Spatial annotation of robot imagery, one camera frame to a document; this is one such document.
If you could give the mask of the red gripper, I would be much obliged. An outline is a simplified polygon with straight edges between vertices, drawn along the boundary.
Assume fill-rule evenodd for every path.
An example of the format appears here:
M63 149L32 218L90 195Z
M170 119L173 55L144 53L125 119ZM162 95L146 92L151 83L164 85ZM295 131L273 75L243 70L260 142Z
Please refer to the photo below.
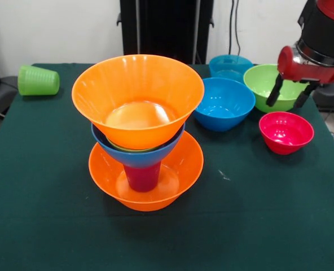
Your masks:
M324 66L320 65L320 63L315 64L300 55L294 46L285 46L282 48L278 57L277 69L279 74L266 100L266 104L269 107L272 107L278 100L284 80L310 82L297 97L294 108L301 108L305 104L310 94L317 88L317 83L334 83L334 66Z

